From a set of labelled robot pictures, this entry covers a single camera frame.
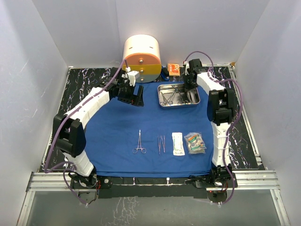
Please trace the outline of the steel instrument tray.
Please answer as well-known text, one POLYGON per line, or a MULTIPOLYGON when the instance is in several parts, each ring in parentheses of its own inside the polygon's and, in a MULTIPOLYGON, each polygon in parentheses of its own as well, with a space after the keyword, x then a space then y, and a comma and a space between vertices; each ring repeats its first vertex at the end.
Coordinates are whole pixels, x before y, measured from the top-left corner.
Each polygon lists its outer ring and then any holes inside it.
POLYGON ((198 89, 186 91, 183 83, 158 86, 158 100, 162 109, 195 107, 200 103, 198 89))

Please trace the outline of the blue surgical cloth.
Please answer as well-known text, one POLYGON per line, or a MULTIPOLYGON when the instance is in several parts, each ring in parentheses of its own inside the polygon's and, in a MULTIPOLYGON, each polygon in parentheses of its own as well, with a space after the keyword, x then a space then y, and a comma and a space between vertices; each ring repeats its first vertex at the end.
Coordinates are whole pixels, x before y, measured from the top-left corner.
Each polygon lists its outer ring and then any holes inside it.
POLYGON ((122 103, 116 98, 104 105, 86 126, 85 151, 99 176, 141 178, 184 178, 210 172, 213 156, 213 130, 207 118, 208 96, 198 88, 200 103, 195 107, 162 109, 158 83, 146 83, 144 107, 122 103), (146 154, 133 154, 141 130, 146 154), (206 150, 201 154, 173 155, 172 133, 202 135, 206 150), (158 154, 157 136, 165 136, 166 152, 158 154))

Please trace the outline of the steel tweezers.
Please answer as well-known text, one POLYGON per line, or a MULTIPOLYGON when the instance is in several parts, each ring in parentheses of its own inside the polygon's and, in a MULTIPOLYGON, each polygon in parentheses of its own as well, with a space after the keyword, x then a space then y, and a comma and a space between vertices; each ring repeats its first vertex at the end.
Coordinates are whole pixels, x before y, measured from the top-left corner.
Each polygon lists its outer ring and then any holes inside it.
POLYGON ((161 141, 160 141, 160 136, 157 136, 157 140, 158 140, 158 154, 160 155, 161 153, 161 141))
POLYGON ((165 153, 166 152, 166 139, 165 139, 165 136, 161 136, 161 142, 162 142, 162 146, 163 146, 163 152, 165 153))

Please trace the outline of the steel forceps ring handles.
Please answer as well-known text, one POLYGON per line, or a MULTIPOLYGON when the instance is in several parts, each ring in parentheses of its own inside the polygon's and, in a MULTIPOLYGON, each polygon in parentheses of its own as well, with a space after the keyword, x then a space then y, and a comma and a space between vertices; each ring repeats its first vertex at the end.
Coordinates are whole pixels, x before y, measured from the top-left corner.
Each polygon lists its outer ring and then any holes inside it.
POLYGON ((133 154, 137 154, 138 152, 141 152, 142 154, 146 154, 146 148, 142 147, 141 130, 139 130, 138 143, 137 143, 137 147, 133 149, 133 154))

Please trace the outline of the long white green pouch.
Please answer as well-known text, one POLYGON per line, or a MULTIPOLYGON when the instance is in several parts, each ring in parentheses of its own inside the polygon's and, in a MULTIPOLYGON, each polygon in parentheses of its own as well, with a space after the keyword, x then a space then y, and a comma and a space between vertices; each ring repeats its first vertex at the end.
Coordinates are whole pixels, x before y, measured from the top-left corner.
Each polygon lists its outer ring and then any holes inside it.
POLYGON ((172 133, 172 141, 173 141, 173 155, 174 156, 184 156, 185 151, 183 147, 183 136, 181 132, 173 132, 172 133))

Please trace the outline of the white blue supply packet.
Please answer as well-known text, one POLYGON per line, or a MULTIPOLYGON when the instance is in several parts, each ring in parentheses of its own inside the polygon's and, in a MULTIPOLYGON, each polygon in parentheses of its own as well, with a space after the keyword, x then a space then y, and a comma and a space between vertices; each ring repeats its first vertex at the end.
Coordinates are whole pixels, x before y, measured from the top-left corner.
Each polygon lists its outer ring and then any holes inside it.
POLYGON ((187 148, 191 153, 203 152, 206 145, 200 133, 191 132, 184 136, 187 148))

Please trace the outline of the green clear supply packet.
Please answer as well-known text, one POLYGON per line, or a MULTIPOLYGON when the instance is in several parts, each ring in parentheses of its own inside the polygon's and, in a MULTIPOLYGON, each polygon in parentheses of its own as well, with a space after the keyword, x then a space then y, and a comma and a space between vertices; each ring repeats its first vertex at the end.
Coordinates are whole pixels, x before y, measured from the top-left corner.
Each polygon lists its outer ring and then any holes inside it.
POLYGON ((202 139, 199 134, 191 133, 184 137, 189 154, 199 153, 202 149, 202 139))

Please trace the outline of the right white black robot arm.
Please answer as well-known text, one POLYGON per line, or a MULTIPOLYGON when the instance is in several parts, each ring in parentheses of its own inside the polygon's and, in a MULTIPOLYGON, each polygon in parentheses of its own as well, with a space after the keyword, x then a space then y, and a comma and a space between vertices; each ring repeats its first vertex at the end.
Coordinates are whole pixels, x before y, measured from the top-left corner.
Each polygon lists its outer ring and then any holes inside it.
POLYGON ((232 166, 229 157, 229 128, 235 115, 234 90, 221 85, 212 73, 203 67, 199 59, 183 62, 184 88, 190 91, 201 87, 208 95, 207 117, 213 130, 212 168, 206 181, 216 187, 231 179, 232 166))

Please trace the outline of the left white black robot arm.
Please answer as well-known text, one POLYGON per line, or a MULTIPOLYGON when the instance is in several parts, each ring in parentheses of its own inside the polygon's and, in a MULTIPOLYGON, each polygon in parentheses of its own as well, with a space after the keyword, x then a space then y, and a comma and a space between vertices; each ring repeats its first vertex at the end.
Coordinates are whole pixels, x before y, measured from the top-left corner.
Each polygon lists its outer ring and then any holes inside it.
POLYGON ((85 152, 85 128, 89 120, 113 98, 126 104, 144 106, 143 86, 139 86, 137 94, 134 93, 139 71, 130 67, 113 67, 111 72, 113 76, 100 79, 73 109, 54 117, 52 146, 67 158, 72 169, 69 176, 87 188, 97 183, 96 168, 85 152))

